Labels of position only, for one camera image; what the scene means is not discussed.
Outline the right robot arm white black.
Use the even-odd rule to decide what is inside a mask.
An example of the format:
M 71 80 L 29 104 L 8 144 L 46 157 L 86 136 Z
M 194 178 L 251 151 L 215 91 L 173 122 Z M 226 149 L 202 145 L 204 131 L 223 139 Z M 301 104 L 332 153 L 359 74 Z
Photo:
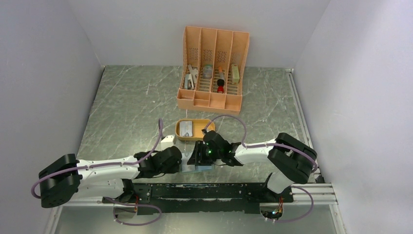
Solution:
M 280 133 L 266 142 L 246 144 L 230 143 L 217 132 L 209 131 L 203 140 L 195 143 L 187 164 L 210 166 L 220 160 L 224 165 L 234 167 L 270 162 L 275 171 L 266 179 L 263 196 L 267 201 L 274 202 L 287 187 L 308 182 L 311 173 L 318 168 L 316 159 L 314 149 L 287 133 Z

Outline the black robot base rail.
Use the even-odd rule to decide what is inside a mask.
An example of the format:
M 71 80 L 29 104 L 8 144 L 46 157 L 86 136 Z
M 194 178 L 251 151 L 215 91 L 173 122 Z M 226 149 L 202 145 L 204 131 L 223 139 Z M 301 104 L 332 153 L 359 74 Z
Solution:
M 265 183 L 133 183 L 115 201 L 138 204 L 138 215 L 163 213 L 244 212 L 259 214 L 265 203 L 292 203 L 291 187 L 276 194 Z

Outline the mint green card holder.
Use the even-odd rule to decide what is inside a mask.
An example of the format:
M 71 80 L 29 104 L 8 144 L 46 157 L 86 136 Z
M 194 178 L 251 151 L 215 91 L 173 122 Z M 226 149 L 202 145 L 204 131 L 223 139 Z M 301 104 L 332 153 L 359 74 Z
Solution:
M 190 159 L 191 153 L 183 153 L 182 154 L 182 162 L 181 162 L 181 172 L 182 173 L 199 173 L 203 171 L 212 170 L 212 166 L 196 166 L 196 165 L 188 165 L 188 161 Z

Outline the silver credit card stack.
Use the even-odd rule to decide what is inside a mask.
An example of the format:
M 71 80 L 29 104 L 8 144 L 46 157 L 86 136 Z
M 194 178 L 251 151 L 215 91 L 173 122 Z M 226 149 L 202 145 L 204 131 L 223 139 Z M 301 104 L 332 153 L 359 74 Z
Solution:
M 193 137 L 193 122 L 190 120 L 180 121 L 179 123 L 179 136 L 181 137 Z

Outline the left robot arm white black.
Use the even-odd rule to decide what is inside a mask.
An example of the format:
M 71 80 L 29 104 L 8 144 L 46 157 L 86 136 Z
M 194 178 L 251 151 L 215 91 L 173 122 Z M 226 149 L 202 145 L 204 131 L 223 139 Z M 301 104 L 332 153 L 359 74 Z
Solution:
M 67 154 L 39 172 L 39 183 L 33 186 L 39 187 L 40 194 L 32 191 L 32 195 L 40 199 L 43 208 L 88 197 L 109 197 L 127 203 L 135 195 L 134 179 L 177 173 L 181 162 L 182 153 L 175 146 L 98 161 Z

